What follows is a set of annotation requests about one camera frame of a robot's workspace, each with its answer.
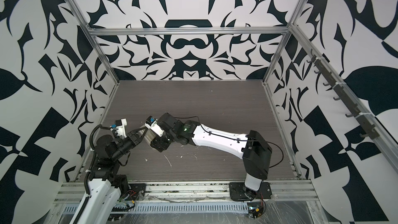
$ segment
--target black bracket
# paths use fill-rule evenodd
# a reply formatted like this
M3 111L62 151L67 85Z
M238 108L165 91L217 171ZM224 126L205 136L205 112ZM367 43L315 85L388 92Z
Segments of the black bracket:
M246 197L243 187L245 183L229 183L229 194L231 200L236 202L250 201L251 199ZM271 199L272 191L269 183L262 182L260 189L257 192L255 199L261 199L261 194L263 199Z
M362 129L366 132L366 136L370 137L371 139L375 139L379 137L380 134L375 130L375 125L371 123L370 119L366 116L370 114L369 112L361 112L358 108L358 104L356 103L355 95L351 92L349 87L345 82L338 82L338 75L332 72L332 69L328 69L328 63L325 58L313 58L315 66L318 68L318 72L321 73L326 81L327 84L324 83L324 86L331 86L332 89L338 95L337 98L333 98L335 101L341 100L348 110L350 114L346 114L346 117L355 117L358 123L361 125Z
M147 188L147 185L145 183L129 183L129 186L131 189L129 191L130 197L128 197L126 200L127 201L135 201L137 200L138 196L141 194L142 196L145 196L145 190Z

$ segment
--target aluminum frame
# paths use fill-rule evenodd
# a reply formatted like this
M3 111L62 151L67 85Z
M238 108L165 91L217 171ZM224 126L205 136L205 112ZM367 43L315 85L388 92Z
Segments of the aluminum frame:
M287 27L88 28L92 36L178 34L284 34Z
M105 56L105 54L102 52L102 49L98 42L91 36L91 34L88 31L87 28L87 22L82 14L82 11L80 10L79 6L77 5L76 0L65 0L65 2L68 4L70 10L72 11L74 17L76 18L77 22L79 23L80 27L82 28L82 31L86 38L88 39L88 42L90 42L91 46L93 49L97 52L97 55L99 59L101 60L102 64L105 66L106 71L108 72L109 76L111 76L112 80L115 82L115 84L119 83L119 79L117 78L117 75L115 71L113 70L111 64L109 63L108 58Z
M270 104L272 114L274 115L276 126L278 127L279 132L281 133L282 142L283 142L283 145L285 147L285 151L287 153L287 156L289 157L290 161L293 162L293 165L294 165L296 173L297 173L297 177L299 179L301 179L302 178L301 177L301 175L302 175L301 166L300 166L300 164L298 163L298 161L296 159L296 156L295 156L295 153L294 153L293 149L290 147L290 145L288 143L285 129L283 128L282 121L281 121L281 119L279 117L278 111L276 110L276 107L275 107L275 103L273 102L273 99L272 99L271 90L269 89L268 84L264 84L263 87L264 87L264 90L266 92L266 97L267 97L268 102Z
M272 71L275 69L276 63L279 62L279 59L281 58L281 54L283 49L286 47L286 44L290 38L290 26L296 23L297 19L300 17L301 12L307 3L308 0L298 0L296 7L293 11L292 17L290 18L289 23L287 24L288 32L284 35L282 38L281 42L278 45L278 48L273 55L271 59L271 64L269 65L266 74L264 75L263 82L266 83L267 80L269 79L270 75L272 74Z

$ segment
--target gray wooden tabletop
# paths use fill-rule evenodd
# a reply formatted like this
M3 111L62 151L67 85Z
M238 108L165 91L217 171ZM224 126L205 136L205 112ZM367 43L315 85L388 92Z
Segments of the gray wooden tabletop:
M126 131L130 131L142 126L150 115L159 118L165 112L175 117L199 116L206 126L226 132L255 130L266 141L283 149L259 80L121 81L103 124L109 126L117 119L126 118ZM108 132L101 130L100 134L110 134ZM270 146L273 165L282 154L276 146ZM120 167L118 174L126 174L128 180L135 181L243 180L246 176L242 160L232 154L179 143L172 143L160 153L146 142L131 150L127 166ZM269 170L268 179L292 178L286 155L279 165Z

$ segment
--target perforated metal strip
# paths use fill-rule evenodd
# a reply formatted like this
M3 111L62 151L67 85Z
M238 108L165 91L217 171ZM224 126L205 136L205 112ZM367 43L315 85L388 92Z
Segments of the perforated metal strip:
M67 204L64 214L74 214L79 204ZM130 214L177 214L177 213L243 213L248 212L245 202L190 202L190 203L136 203Z

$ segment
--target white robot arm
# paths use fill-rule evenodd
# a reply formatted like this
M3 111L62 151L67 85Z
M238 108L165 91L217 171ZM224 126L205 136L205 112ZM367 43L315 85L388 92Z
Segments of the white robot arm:
M196 121L189 120L183 123L168 113L159 119L150 116L145 122L145 127L127 134L126 125L126 119L122 119L116 121L111 128L104 127L110 129L114 137L110 135L100 137L94 148L93 133L90 136L94 155L85 178L86 193L70 224L106 223L113 206L128 190L126 176L117 175L121 165L118 159L142 142L148 129L156 134L150 146L159 152L166 150L172 142L179 142L182 145L213 147L242 159L246 169L243 188L246 197L240 201L254 199L261 182L267 179L272 149L258 132L250 131L249 134L224 132Z

